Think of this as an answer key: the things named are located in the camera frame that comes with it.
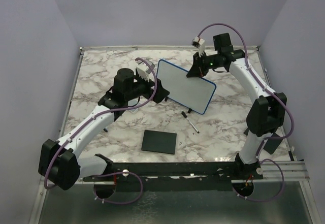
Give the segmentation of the blue-framed whiteboard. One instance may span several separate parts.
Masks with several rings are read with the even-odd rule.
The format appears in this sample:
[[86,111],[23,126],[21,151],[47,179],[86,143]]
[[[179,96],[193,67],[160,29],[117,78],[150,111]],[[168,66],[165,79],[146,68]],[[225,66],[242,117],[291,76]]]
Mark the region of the blue-framed whiteboard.
[[157,78],[170,94],[168,98],[197,112],[205,114],[214,96],[217,85],[205,78],[188,78],[188,70],[167,60],[160,59]]

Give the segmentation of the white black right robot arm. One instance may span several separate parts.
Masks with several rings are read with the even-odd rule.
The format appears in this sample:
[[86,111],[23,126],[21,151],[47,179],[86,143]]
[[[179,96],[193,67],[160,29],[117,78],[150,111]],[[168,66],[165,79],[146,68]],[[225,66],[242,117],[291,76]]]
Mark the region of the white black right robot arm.
[[213,42],[217,53],[207,55],[205,41],[200,37],[193,39],[192,45],[198,51],[193,55],[193,64],[186,76],[203,78],[209,70],[225,68],[248,94],[252,102],[246,117],[248,134],[239,152],[241,162],[233,166],[234,175],[244,179],[251,174],[250,165],[257,162],[263,146],[262,140],[275,136],[278,128],[283,125],[284,105],[286,105],[287,98],[285,94],[276,93],[267,86],[249,63],[246,52],[233,48],[228,33],[214,36]]

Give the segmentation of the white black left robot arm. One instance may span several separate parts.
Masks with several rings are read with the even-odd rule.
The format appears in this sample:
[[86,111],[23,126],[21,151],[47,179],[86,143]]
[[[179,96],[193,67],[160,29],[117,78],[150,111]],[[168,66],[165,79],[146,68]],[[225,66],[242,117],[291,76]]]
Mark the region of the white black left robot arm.
[[58,140],[48,139],[43,143],[38,172],[45,178],[45,188],[50,189],[48,181],[67,190],[84,177],[108,180],[112,175],[112,161],[101,154],[80,158],[83,149],[124,111],[131,109],[129,101],[144,97],[160,103],[168,95],[169,91],[158,78],[151,80],[147,74],[142,75],[140,69],[118,70],[113,86],[79,125]]

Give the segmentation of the white black whiteboard marker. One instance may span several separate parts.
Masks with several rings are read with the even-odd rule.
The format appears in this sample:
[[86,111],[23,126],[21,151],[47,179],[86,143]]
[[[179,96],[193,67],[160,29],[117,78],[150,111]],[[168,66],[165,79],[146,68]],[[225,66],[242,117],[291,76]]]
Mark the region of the white black whiteboard marker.
[[200,133],[200,131],[196,128],[196,126],[190,121],[190,119],[188,118],[188,116],[186,115],[186,113],[184,111],[181,112],[182,116],[188,121],[188,123],[191,125],[191,127],[195,130],[196,133]]

